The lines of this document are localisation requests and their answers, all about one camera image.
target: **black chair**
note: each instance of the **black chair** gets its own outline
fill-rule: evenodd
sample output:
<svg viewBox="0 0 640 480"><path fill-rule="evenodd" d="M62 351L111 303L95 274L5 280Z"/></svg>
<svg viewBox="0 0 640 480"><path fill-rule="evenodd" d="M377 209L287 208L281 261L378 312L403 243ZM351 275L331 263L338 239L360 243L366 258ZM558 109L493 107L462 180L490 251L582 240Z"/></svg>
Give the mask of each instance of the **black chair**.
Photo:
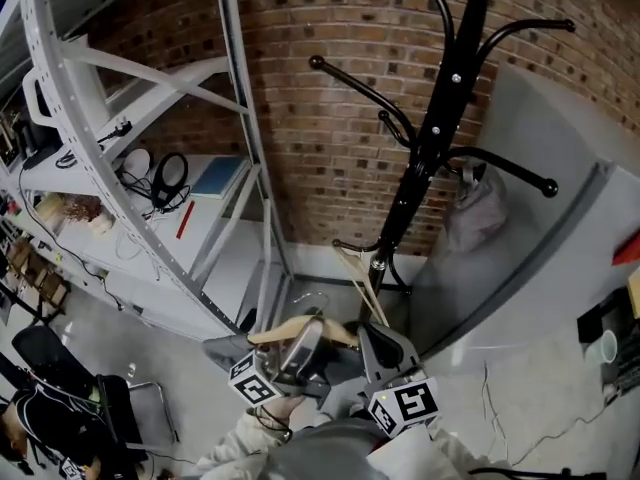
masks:
<svg viewBox="0 0 640 480"><path fill-rule="evenodd" d="M132 462L143 462L147 459L131 406L132 391L149 387L158 390L172 438L174 442L178 440L160 384L145 382L128 386L121 377L94 376L71 354L49 327L27 327L16 334L11 343L27 363L36 380L45 388L79 399L96 411L101 410L100 414L116 444L123 448L125 444L140 445L140 449L127 449L127 455ZM92 396L96 390L100 395L99 402Z"/></svg>
<svg viewBox="0 0 640 480"><path fill-rule="evenodd" d="M29 374L22 368L13 364L7 356L0 353L0 375L11 384L16 390L29 389L33 386L33 381Z"/></svg>

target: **gray cloth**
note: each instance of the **gray cloth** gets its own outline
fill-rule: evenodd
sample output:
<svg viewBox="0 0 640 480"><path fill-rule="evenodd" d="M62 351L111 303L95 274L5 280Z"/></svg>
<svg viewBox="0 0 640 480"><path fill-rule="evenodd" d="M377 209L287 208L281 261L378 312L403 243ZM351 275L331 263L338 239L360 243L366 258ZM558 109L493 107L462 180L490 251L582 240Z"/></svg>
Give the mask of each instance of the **gray cloth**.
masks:
<svg viewBox="0 0 640 480"><path fill-rule="evenodd" d="M367 456L385 441L373 421L332 421L294 434L269 452L259 480L386 480Z"/></svg>
<svg viewBox="0 0 640 480"><path fill-rule="evenodd" d="M473 164L463 168L456 201L444 227L452 252L469 252L494 235L507 220L507 190L490 165L480 181L473 179Z"/></svg>

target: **metal shelf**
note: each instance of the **metal shelf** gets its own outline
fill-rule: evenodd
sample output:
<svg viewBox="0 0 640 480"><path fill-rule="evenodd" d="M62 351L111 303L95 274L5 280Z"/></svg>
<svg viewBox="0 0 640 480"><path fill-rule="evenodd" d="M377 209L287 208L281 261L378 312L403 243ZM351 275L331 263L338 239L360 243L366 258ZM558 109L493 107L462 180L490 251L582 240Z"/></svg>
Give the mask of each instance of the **metal shelf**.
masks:
<svg viewBox="0 0 640 480"><path fill-rule="evenodd" d="M44 240L34 239L31 241L34 250L49 263L58 267L57 270L62 277L80 287L85 292L93 295L94 297L106 302L107 304L115 307L113 299L107 295L102 287L102 282L93 276L90 276L83 268L82 265L65 251L58 250L55 244L49 244ZM47 248L40 248L40 243L46 243L51 250Z"/></svg>
<svg viewBox="0 0 640 480"><path fill-rule="evenodd" d="M263 256L261 230L260 222L239 221L205 283L205 293L234 322L251 282L256 281L254 272ZM191 324L197 323L206 329L209 338L214 337L210 334L211 330L220 328L173 285L142 281L114 270L108 275L107 283L116 296L146 310L147 318L151 320L153 316L149 315L159 314L175 320L188 314Z"/></svg>
<svg viewBox="0 0 640 480"><path fill-rule="evenodd" d="M202 83L211 75L228 71L226 57L194 62L182 66L175 72L175 76L191 83ZM133 128L124 137L114 138L106 143L103 155L108 162L112 162L124 151L151 123L166 112L172 105L179 101L184 93L178 92L169 85L152 84L150 88L144 87L144 82L136 79L120 93L107 100L107 104L120 110L109 122L96 134L95 140L111 133L116 124L124 118L131 121ZM100 195L98 187L92 183L91 176L77 163L68 169L58 169L56 161L66 154L68 148L63 146L60 150L33 169L22 173L22 188L24 190L43 190L49 192L65 192L69 194ZM18 163L11 173L15 185L18 185L18 176L21 164Z"/></svg>
<svg viewBox="0 0 640 480"><path fill-rule="evenodd" d="M20 228L23 231L26 231L31 236L35 236L39 240L42 240L46 243L51 242L51 237L48 236L44 229L42 229L38 224L27 214L26 211L20 212L18 215L10 215L5 214L3 218L7 219L11 224Z"/></svg>
<svg viewBox="0 0 640 480"><path fill-rule="evenodd" d="M60 245L108 270L109 290L120 297L125 306L143 308L143 320L197 339L238 332L236 320L243 301L248 301L247 288L256 282L259 287L257 291L253 287L249 297L258 294L259 313L264 315L264 321L270 320L275 309L271 306L274 301L282 300L282 290L279 289L279 295L273 295L270 281L282 277L280 270L285 281L291 279L251 95L238 4L236 0L218 0L218 5L227 57L193 63L169 73L94 50L77 41L61 41L54 26L50 0L19 2L34 66L27 75L30 78L26 79L27 84L32 85L27 85L25 92L29 89L33 96L35 90L31 88L37 80L51 110L51 117L39 115L38 106L34 104L36 98L27 98L31 116L40 124L54 126L64 143L62 150L71 150L78 161L75 167L66 170L55 167L55 156L42 162L23 173L23 189L99 196L116 219L113 228L94 237L87 225L68 223L58 234ZM9 16L10 10L15 13L15 7L14 2L13 8L2 17ZM67 61L113 69L143 81L128 84L106 101L102 101L104 94L100 101L95 100L102 108L106 103L106 115L112 118L94 133L91 130L96 127L91 124L97 124L99 119L98 106L80 104L94 100L82 100L83 94L77 92L81 89L75 89L72 82L72 75L76 76L78 71L72 70ZM212 74L223 72L229 73L235 101L199 86ZM149 201L130 196L117 179L111 162L184 94L238 114L249 152L248 173L245 171L236 179L222 200L190 196L178 211L146 222L141 215L149 209ZM96 141L113 131L116 122L124 117L132 122L133 130L125 137L105 143L102 151ZM199 177L211 158L187 157L190 167L187 183L192 184ZM18 175L19 169L10 173L6 166L0 166L0 184L19 204L28 205L18 193ZM263 203L262 223L241 220L254 185ZM222 215L236 196L233 214L225 221ZM191 201L195 206L182 238L177 239L176 233ZM276 250L273 265L272 242ZM132 250L136 247L140 248L138 254ZM78 277L78 272L73 274L72 277ZM278 286L288 284L279 282Z"/></svg>
<svg viewBox="0 0 640 480"><path fill-rule="evenodd" d="M187 155L186 158L189 162L187 183L192 184L215 156ZM248 170L249 163L246 162L224 199L192 195L177 211L158 215L147 223L156 238L186 272L193 268L201 251L211 247L222 215L237 191L244 185ZM140 212L150 209L148 199L135 194L131 199ZM193 210L182 237L178 239L176 234L191 201L194 202ZM118 221L104 235L97 237L87 223L67 222L58 235L58 242L107 270L117 269L140 280L172 286L171 279L158 270L145 251L141 250L141 246L129 240L126 234L124 226Z"/></svg>

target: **white cup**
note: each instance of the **white cup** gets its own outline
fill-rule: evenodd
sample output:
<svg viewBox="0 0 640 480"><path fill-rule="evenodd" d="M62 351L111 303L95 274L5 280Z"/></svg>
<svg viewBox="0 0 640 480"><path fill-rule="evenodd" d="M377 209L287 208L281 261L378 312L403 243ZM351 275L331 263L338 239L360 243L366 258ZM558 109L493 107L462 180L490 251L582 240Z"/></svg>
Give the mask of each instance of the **white cup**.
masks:
<svg viewBox="0 0 640 480"><path fill-rule="evenodd" d="M586 363L593 366L611 364L618 355L618 340L613 331L607 329L584 353Z"/></svg>

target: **blue book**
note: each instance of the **blue book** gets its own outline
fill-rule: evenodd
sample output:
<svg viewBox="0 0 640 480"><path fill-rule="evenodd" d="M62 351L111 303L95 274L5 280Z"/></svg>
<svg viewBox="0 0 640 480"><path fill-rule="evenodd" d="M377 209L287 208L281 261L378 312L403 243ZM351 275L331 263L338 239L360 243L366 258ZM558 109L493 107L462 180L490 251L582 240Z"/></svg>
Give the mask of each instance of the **blue book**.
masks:
<svg viewBox="0 0 640 480"><path fill-rule="evenodd" d="M243 171L245 158L218 156L207 166L191 189L191 195L224 199L238 175Z"/></svg>

